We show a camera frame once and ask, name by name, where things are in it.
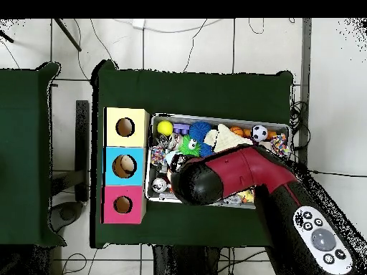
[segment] remote control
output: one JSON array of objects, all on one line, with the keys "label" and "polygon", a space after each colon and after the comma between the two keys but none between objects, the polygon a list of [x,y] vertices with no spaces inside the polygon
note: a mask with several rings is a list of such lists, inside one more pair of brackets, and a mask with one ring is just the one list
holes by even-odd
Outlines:
[{"label": "remote control", "polygon": [[315,208],[302,206],[295,211],[293,223],[318,265],[334,275],[347,274],[352,256],[325,217]]}]

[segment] green mat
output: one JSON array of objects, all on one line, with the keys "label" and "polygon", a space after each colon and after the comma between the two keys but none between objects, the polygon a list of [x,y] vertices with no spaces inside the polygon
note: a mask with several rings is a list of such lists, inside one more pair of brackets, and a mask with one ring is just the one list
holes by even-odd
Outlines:
[{"label": "green mat", "polygon": [[269,243],[256,211],[248,209],[148,202],[141,225],[101,224],[103,108],[143,108],[149,114],[167,112],[289,124],[290,72],[260,75],[117,71],[108,60],[95,68],[92,81],[92,150],[97,153],[92,156],[91,196],[95,194],[97,199],[91,201],[91,246],[155,243],[222,247]]},{"label": "green mat", "polygon": [[56,63],[0,69],[0,243],[60,246],[48,225],[49,83]]}]

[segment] round hole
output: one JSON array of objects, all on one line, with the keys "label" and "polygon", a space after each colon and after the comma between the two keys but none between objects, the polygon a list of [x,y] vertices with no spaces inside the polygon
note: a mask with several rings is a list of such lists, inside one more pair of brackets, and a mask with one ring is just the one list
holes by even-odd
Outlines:
[{"label": "round hole", "polygon": [[130,178],[136,171],[136,161],[130,155],[118,156],[112,164],[113,172],[120,178]]},{"label": "round hole", "polygon": [[113,208],[118,213],[129,213],[133,207],[133,202],[129,197],[121,196],[113,202]]},{"label": "round hole", "polygon": [[121,118],[116,123],[116,132],[119,136],[129,137],[135,131],[134,122],[130,118]]}]

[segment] black button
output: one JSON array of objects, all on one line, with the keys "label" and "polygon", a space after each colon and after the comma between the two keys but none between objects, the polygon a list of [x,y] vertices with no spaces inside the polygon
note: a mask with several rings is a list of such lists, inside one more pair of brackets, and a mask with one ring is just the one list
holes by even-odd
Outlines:
[{"label": "black button", "polygon": [[314,221],[315,225],[321,227],[323,225],[323,221],[319,218],[316,218]]},{"label": "black button", "polygon": [[335,256],[337,259],[345,259],[347,257],[346,254],[340,249],[335,250]]},{"label": "black button", "polygon": [[334,259],[333,255],[331,255],[331,254],[325,254],[324,255],[324,262],[326,264],[332,265],[332,264],[334,264],[334,261],[335,261],[335,259]]},{"label": "black button", "polygon": [[311,231],[313,229],[313,225],[311,223],[304,223],[303,224],[303,228],[306,230],[306,231]]},{"label": "black button", "polygon": [[304,212],[303,217],[306,219],[311,219],[313,217],[313,215],[311,214],[311,212]]}]

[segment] white cord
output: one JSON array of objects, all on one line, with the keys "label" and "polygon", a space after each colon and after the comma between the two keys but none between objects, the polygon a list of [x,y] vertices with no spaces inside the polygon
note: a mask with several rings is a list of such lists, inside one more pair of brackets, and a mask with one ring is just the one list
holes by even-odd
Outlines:
[{"label": "white cord", "polygon": [[[132,24],[130,21],[126,21],[126,20],[119,20],[119,19],[113,19],[117,22],[120,22],[120,23],[126,23],[126,24]],[[205,24],[204,26],[208,26],[208,25],[212,25],[214,23],[217,23],[218,21],[221,21],[223,19],[217,19],[217,20],[214,20],[212,22],[209,22],[207,24]],[[151,27],[148,27],[148,26],[145,26],[144,29],[146,29],[147,31],[152,31],[152,32],[157,32],[157,33],[162,33],[162,34],[174,34],[174,33],[182,33],[182,32],[188,32],[188,31],[193,31],[195,29],[200,29],[201,26],[197,26],[197,27],[192,27],[190,29],[179,29],[178,31],[163,31],[161,29],[154,29],[154,28],[151,28]]]}]

